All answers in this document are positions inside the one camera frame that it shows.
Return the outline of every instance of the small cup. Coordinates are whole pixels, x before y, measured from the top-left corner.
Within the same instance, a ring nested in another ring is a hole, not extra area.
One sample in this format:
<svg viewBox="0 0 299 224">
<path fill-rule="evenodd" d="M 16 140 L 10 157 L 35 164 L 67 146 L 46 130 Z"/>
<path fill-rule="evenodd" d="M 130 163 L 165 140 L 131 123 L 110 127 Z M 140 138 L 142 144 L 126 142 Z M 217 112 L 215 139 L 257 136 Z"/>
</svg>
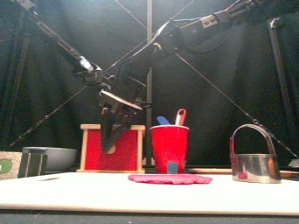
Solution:
<svg viewBox="0 0 299 224">
<path fill-rule="evenodd" d="M 183 173 L 190 128 L 181 125 L 159 125 L 150 130 L 156 172 Z"/>
</svg>

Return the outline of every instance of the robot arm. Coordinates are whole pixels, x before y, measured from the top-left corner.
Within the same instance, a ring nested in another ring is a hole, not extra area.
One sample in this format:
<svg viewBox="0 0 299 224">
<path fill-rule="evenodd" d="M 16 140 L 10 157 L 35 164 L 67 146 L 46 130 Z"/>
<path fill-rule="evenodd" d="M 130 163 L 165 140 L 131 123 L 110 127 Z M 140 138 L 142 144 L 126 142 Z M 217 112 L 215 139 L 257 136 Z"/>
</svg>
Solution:
<svg viewBox="0 0 299 224">
<path fill-rule="evenodd" d="M 30 0 L 11 1 L 28 11 L 30 19 L 75 65 L 76 74 L 84 83 L 99 91 L 102 150 L 106 153 L 110 153 L 118 138 L 130 129 L 134 118 L 143 109 L 138 101 L 140 90 L 146 87 L 146 76 L 158 60 L 226 31 L 234 24 L 249 22 L 254 25 L 269 18 L 299 10 L 299 0 L 238 0 L 226 10 L 207 17 L 170 21 L 159 29 L 144 48 L 122 63 L 118 74 L 108 76 L 47 26 L 34 3 Z M 112 133 L 115 123 L 120 123 L 120 126 Z"/>
</svg>

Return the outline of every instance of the red plastic cup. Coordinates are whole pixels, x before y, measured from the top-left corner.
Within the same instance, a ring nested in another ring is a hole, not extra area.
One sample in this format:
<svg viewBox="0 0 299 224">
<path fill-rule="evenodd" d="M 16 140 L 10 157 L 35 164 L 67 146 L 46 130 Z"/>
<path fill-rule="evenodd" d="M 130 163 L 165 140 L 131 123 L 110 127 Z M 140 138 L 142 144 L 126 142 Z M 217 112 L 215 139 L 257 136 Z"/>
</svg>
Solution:
<svg viewBox="0 0 299 224">
<path fill-rule="evenodd" d="M 183 173 L 190 128 L 181 125 L 159 125 L 150 130 L 156 172 Z"/>
</svg>

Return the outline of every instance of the metal rod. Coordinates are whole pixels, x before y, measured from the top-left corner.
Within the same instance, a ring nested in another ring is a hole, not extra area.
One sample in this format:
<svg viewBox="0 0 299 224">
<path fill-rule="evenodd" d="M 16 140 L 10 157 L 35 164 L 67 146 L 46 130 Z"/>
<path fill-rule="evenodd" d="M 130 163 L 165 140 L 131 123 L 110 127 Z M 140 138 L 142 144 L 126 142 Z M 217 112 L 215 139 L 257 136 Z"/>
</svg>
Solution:
<svg viewBox="0 0 299 224">
<path fill-rule="evenodd" d="M 154 3 L 152 0 L 147 0 L 147 42 L 151 41 L 154 35 Z M 146 82 L 146 101 L 152 103 L 152 69 L 147 75 L 147 82 Z M 150 128 L 152 127 L 152 108 L 146 110 L 146 145 L 144 145 L 144 156 L 146 156 L 146 165 L 152 164 L 152 145 L 151 145 L 151 132 Z"/>
</svg>

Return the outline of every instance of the gray bowl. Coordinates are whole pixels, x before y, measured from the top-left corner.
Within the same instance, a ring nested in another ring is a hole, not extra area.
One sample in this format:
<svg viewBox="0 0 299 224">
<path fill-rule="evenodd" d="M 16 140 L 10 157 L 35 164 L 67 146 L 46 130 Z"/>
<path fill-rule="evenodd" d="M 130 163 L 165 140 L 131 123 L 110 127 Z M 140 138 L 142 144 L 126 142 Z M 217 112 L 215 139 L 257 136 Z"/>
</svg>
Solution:
<svg viewBox="0 0 299 224">
<path fill-rule="evenodd" d="M 75 163 L 78 151 L 66 148 L 23 147 L 26 153 L 40 153 L 48 156 L 47 172 L 64 172 Z"/>
</svg>

